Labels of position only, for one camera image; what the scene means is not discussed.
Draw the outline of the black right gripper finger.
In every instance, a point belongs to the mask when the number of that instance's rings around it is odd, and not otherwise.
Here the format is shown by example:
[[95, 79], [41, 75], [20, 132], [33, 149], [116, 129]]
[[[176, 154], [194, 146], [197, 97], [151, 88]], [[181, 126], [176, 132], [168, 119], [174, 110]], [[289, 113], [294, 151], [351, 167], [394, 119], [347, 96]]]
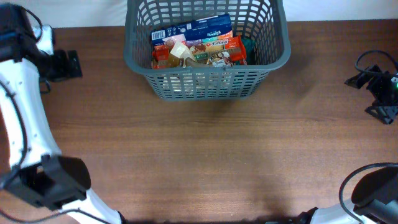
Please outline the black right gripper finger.
[[367, 73], [359, 73], [345, 81], [345, 85], [360, 89], [364, 84], [372, 79], [372, 76]]
[[370, 106], [365, 112], [383, 124], [392, 124], [397, 118], [397, 106]]

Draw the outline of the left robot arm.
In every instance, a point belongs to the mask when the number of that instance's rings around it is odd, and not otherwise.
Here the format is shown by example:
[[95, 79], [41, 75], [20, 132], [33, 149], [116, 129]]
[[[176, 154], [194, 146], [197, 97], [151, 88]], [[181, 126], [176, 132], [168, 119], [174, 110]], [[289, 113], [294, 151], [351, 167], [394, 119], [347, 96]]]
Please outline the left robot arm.
[[41, 85], [82, 76], [75, 50], [54, 49], [50, 26], [32, 26], [28, 9], [1, 4], [1, 114], [9, 140], [10, 171], [1, 188], [29, 205], [80, 223], [124, 223], [91, 187], [85, 163], [63, 156], [55, 142]]

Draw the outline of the blue pasta packet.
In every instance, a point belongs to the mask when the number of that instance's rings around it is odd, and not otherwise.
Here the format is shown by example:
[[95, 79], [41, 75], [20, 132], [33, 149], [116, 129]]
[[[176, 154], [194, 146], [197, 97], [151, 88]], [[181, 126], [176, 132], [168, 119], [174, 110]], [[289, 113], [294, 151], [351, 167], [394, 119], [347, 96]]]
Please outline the blue pasta packet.
[[199, 39], [225, 39], [233, 36], [229, 14], [212, 16], [203, 19], [171, 25], [150, 33], [153, 46], [164, 45], [169, 39], [183, 42]]

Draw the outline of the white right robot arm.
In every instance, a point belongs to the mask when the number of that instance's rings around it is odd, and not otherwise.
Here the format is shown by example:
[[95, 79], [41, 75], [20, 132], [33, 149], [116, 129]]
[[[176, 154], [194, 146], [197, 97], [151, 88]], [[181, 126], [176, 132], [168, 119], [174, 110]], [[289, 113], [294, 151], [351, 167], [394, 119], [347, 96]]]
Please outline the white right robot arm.
[[[367, 84], [375, 97], [366, 112], [383, 124], [397, 119], [397, 77], [382, 71], [377, 65], [365, 68], [345, 84], [360, 89]], [[359, 173], [373, 169], [363, 176], [343, 200], [346, 184]], [[313, 208], [302, 212], [293, 223], [397, 223], [397, 163], [369, 164], [350, 173], [339, 189], [339, 204], [329, 208]]]

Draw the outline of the San Remo spaghetti packet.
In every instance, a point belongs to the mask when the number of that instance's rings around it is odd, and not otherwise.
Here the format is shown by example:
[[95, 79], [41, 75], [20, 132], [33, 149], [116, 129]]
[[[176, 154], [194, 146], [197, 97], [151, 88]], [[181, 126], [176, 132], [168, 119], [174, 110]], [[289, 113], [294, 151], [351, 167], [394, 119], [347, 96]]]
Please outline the San Remo spaghetti packet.
[[222, 68], [245, 65], [246, 59], [246, 48], [240, 36], [210, 42], [168, 40], [152, 52], [151, 67]]

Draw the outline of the brown pastry snack bag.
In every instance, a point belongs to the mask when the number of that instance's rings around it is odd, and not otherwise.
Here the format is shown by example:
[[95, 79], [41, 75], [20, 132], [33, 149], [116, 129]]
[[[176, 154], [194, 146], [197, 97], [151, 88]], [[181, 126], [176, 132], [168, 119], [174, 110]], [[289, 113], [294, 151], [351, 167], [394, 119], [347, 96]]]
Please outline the brown pastry snack bag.
[[233, 61], [230, 51], [222, 41], [199, 43], [191, 47], [177, 42], [167, 59], [167, 66], [172, 67], [231, 67]]

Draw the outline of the grey plastic basket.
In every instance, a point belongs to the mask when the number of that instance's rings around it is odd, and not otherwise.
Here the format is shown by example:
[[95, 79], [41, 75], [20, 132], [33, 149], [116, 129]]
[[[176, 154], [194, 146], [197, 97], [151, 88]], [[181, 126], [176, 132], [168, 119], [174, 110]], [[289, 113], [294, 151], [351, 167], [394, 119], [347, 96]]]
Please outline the grey plastic basket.
[[[226, 68], [151, 67], [153, 30], [223, 14], [231, 16], [233, 34], [254, 41], [252, 64]], [[167, 101], [248, 97], [271, 71], [286, 64], [290, 54], [282, 0], [127, 2], [125, 63]]]

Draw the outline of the green coffee mix bag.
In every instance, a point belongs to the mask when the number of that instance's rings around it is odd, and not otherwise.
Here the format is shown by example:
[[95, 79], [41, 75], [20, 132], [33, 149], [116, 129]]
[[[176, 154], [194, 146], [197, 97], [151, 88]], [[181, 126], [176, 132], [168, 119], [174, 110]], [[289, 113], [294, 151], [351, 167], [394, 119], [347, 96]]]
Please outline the green coffee mix bag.
[[242, 42], [246, 49], [246, 59], [237, 61], [236, 65], [255, 65], [256, 64], [255, 52], [254, 52], [254, 47], [256, 44], [255, 41], [252, 39], [243, 38]]

